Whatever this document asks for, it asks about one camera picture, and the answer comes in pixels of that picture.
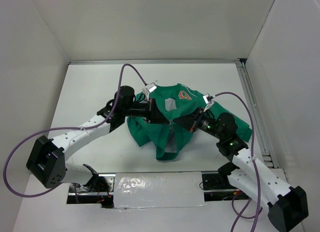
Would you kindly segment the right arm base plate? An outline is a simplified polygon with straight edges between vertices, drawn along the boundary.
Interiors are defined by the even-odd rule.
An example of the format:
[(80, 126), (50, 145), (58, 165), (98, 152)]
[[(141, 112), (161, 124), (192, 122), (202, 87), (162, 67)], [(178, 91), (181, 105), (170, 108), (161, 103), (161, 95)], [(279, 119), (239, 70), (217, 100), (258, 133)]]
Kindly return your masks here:
[(249, 197), (239, 189), (230, 185), (225, 177), (217, 172), (203, 173), (199, 187), (203, 190), (205, 202), (247, 200)]

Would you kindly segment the green jacket with white lettering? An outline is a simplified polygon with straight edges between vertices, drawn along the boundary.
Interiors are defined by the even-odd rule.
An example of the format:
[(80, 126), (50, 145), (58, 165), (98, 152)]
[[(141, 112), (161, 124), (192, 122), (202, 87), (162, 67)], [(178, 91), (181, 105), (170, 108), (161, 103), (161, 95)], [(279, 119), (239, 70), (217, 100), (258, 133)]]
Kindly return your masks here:
[(205, 107), (203, 94), (178, 83), (158, 86), (149, 97), (155, 99), (169, 124), (151, 124), (141, 117), (128, 117), (129, 132), (139, 147), (152, 142), (158, 161), (172, 161), (193, 137), (191, 132), (174, 123), (174, 119)]

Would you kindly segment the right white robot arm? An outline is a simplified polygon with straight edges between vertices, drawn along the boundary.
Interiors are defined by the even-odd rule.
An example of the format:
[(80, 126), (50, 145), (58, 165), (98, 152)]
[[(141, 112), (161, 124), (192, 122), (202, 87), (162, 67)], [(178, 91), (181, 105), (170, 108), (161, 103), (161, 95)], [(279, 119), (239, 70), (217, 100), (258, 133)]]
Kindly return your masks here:
[(218, 139), (216, 146), (229, 161), (227, 170), (218, 176), (220, 186), (233, 186), (244, 192), (267, 213), (279, 232), (289, 232), (308, 217), (305, 190), (279, 178), (251, 153), (236, 133), (238, 126), (232, 114), (223, 112), (218, 118), (210, 118), (198, 108), (173, 121), (190, 132), (201, 130)]

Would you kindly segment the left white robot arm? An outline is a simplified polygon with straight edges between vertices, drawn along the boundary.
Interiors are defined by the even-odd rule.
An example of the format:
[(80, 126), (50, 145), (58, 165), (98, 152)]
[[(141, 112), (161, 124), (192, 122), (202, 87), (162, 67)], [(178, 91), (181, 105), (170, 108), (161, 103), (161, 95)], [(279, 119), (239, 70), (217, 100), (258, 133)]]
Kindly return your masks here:
[(39, 137), (26, 168), (47, 189), (60, 183), (74, 183), (88, 192), (94, 191), (99, 185), (99, 174), (88, 164), (74, 165), (68, 163), (68, 159), (89, 143), (116, 130), (127, 117), (144, 118), (151, 124), (168, 124), (155, 99), (149, 97), (156, 89), (154, 83), (148, 84), (137, 98), (132, 87), (121, 86), (114, 98), (78, 129), (53, 138)]

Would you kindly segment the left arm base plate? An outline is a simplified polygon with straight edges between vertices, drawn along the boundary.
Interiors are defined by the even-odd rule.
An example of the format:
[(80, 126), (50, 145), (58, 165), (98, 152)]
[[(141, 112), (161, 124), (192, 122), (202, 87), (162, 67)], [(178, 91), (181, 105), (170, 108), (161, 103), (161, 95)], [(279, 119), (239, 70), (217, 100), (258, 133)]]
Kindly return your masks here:
[(97, 204), (105, 209), (114, 208), (115, 173), (101, 173), (89, 185), (72, 183), (67, 194), (67, 205)]

